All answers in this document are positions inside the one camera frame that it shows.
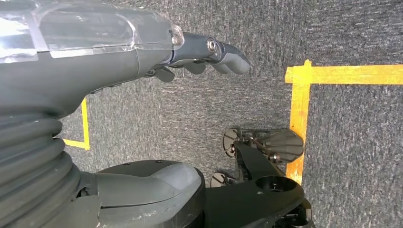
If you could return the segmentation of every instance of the robotic finger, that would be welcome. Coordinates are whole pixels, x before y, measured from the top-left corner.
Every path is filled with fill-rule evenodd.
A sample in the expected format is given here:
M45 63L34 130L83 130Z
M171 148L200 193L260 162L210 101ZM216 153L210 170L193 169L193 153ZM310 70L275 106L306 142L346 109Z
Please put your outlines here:
M217 41L210 36L183 33L184 44L173 51L172 59L165 66L185 68L193 74L201 74L206 65L218 72L242 75L249 71L250 62L236 47Z

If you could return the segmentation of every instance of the gray carpet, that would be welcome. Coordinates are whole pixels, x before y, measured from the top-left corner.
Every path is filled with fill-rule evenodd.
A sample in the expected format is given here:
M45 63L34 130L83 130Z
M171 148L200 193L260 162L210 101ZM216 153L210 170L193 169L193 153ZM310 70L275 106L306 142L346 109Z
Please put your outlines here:
M68 147L98 171L142 159L189 162L209 179L231 170L221 151L231 126L285 128L287 66L402 63L401 1L120 1L168 12L183 30L240 47L245 76L176 70L87 97L91 150ZM303 187L318 228L403 227L402 86L312 85ZM64 138L82 139L80 112Z

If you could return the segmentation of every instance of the wheel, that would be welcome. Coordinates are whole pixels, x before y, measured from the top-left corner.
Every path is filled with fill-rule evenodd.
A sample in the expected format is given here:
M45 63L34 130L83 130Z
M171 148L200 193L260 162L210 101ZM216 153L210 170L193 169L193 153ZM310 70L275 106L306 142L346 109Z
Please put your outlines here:
M215 172L210 180L210 187L217 188L225 186L226 185L225 178L226 175L224 173Z
M230 158L235 157L235 147L233 145L234 142L238 140L236 131L237 129L230 128L225 131L222 137L222 148L225 154Z

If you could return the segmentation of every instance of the mounting hole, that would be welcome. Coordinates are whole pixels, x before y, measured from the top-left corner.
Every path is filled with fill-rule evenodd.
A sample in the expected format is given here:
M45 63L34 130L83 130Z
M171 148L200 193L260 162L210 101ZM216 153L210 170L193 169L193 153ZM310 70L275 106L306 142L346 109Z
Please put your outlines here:
M285 192L291 191L296 186L297 183L286 177L261 177L255 181L256 185L268 192Z

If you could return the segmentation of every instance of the caster wheel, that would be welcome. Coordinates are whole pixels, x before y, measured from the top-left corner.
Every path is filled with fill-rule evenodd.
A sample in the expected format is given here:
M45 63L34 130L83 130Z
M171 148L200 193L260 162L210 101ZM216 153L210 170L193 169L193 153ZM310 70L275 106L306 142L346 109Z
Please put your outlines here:
M210 187L217 188L227 185L233 185L236 183L238 183L238 181L235 178L230 177L228 174L222 172L215 172L210 180Z
M226 175L224 173L215 172L213 174L213 177L210 180L210 187L217 188L217 187L225 186L226 185L225 179L226 179Z
M234 142L239 140L236 131L237 129L228 129L222 137L222 147L230 158L235 157Z

